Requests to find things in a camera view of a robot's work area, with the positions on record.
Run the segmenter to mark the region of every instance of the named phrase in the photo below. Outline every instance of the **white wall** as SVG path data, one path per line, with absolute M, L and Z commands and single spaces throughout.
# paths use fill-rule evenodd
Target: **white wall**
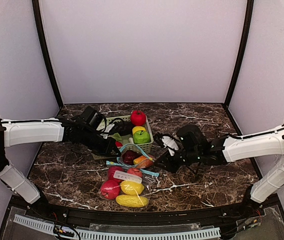
M 246 1 L 41 1 L 65 103 L 224 102 Z
M 255 1 L 248 43 L 230 110 L 244 134 L 284 123 L 284 0 Z M 262 173 L 273 157 L 258 164 Z M 284 187 L 279 191 L 284 207 Z
M 31 0 L 0 1 L 0 116 L 33 119 L 58 111 L 36 32 Z M 27 173 L 38 144 L 7 149 L 7 157 Z M 0 226 L 11 192 L 0 181 Z

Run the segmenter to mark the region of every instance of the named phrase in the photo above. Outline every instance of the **basket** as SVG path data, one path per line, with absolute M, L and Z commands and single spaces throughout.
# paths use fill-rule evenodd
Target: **basket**
M 116 118 L 121 118 L 122 120 L 126 121 L 126 122 L 129 122 L 131 120 L 131 116 L 130 115 L 126 115 L 126 116 L 115 116 L 115 117 L 107 117 L 106 118 L 106 123 L 109 124 L 113 119 L 116 119 Z M 105 126 L 105 123 L 104 122 L 101 122 L 101 124 L 98 126 L 98 129 L 100 128 L 104 128 Z M 151 126 L 150 126 L 150 123 L 148 122 L 148 119 L 146 117 L 146 123 L 143 125 L 143 127 L 146 128 L 147 132 L 150 134 L 150 137 L 151 137 L 151 141 L 148 142 L 148 143 L 143 143 L 143 144 L 136 144 L 137 146 L 139 146 L 144 152 L 146 153 L 149 153 L 151 152 L 151 148 L 152 148 L 152 143 L 154 142 L 154 139 L 153 139 L 153 134 L 152 134 L 152 130 L 151 130 Z M 126 145 L 126 144 L 129 144 L 129 140 L 128 138 L 131 138 L 132 135 L 126 135 L 126 136 L 121 136 L 122 137 L 122 143 L 123 145 Z M 97 156 L 95 154 L 92 154 L 93 155 L 93 158 L 95 160 L 99 160 L 99 159 L 110 159 L 111 157 L 104 157 L 104 156 Z

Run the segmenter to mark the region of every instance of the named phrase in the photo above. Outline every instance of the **toy fruit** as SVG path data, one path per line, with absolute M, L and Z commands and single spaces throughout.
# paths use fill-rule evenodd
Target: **toy fruit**
M 128 164 L 128 165 L 133 165 L 133 160 L 138 158 L 139 156 L 141 156 L 140 154 L 138 154 L 135 151 L 132 150 L 127 150 L 123 155 L 122 155 L 122 159 L 123 162 Z
M 136 159 L 134 159 L 133 163 L 136 165 L 138 164 L 135 168 L 137 169 L 144 169 L 144 168 L 149 168 L 154 164 L 152 160 L 147 158 L 146 156 L 140 156 Z
M 135 110 L 131 114 L 131 122 L 135 126 L 142 126 L 146 123 L 146 115 L 142 111 Z
M 115 145 L 116 145 L 116 147 L 122 147 L 123 146 L 123 144 L 121 142 L 119 142 L 119 141 L 116 141 Z
M 117 183 L 120 183 L 122 180 L 120 179 L 117 179 L 117 178 L 114 178 L 114 174 L 116 171 L 121 171 L 121 172 L 124 172 L 124 169 L 122 169 L 120 166 L 112 166 L 108 169 L 108 172 L 107 172 L 107 178 L 108 180 L 113 180 Z
M 139 195 L 144 190 L 144 185 L 134 181 L 122 181 L 121 190 L 127 195 Z
M 132 175 L 136 175 L 140 178 L 143 177 L 143 173 L 141 171 L 139 171 L 137 168 L 130 168 L 127 170 L 128 174 L 132 174 Z
M 132 129 L 132 134 L 134 135 L 134 133 L 136 133 L 137 131 L 146 131 L 146 128 L 143 126 L 135 126 Z
M 131 208 L 142 208 L 148 205 L 148 199 L 143 196 L 119 195 L 116 197 L 116 202 Z
M 151 136 L 146 131 L 137 131 L 133 135 L 133 141 L 135 144 L 146 144 L 151 141 Z
M 113 180 L 107 180 L 101 186 L 101 195 L 106 199 L 115 199 L 120 194 L 120 186 Z

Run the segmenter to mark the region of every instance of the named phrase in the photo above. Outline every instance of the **red fruit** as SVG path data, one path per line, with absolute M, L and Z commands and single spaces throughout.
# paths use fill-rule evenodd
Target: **red fruit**
M 101 195 L 106 199 L 115 199 L 120 194 L 120 186 L 113 180 L 107 180 L 101 186 Z
M 119 142 L 119 141 L 115 142 L 115 145 L 116 145 L 116 147 L 122 147 L 123 146 L 122 143 Z
M 131 114 L 131 122 L 135 126 L 142 126 L 146 123 L 146 115 L 142 111 L 135 110 Z
M 108 180 L 113 180 L 113 181 L 115 181 L 115 182 L 117 182 L 117 183 L 120 183 L 120 182 L 123 181 L 123 180 L 114 178 L 115 171 L 124 172 L 124 169 L 121 168 L 120 166 L 112 166 L 112 167 L 110 167 L 110 168 L 108 169 L 108 172 L 107 172 L 107 178 L 108 178 Z
M 133 160 L 140 157 L 141 155 L 138 154 L 135 151 L 132 150 L 127 150 L 123 155 L 122 155 L 122 159 L 123 162 L 128 164 L 128 165 L 133 165 Z
M 137 168 L 130 168 L 130 169 L 127 170 L 127 173 L 139 176 L 140 178 L 143 177 L 143 173 L 141 171 L 139 171 Z

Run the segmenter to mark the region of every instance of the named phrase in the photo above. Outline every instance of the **white perforated strip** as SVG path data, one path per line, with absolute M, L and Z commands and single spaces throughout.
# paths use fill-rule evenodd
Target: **white perforated strip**
M 34 220 L 17 214 L 15 215 L 14 222 L 42 233 L 54 235 L 54 225 L 52 223 Z M 82 229 L 77 229 L 76 231 L 80 234 L 82 240 L 204 240 L 218 238 L 221 236 L 219 227 L 197 231 L 163 234 L 122 234 L 96 232 Z M 76 240 L 78 239 L 78 236 L 75 235 L 73 238 L 64 236 L 64 238 Z

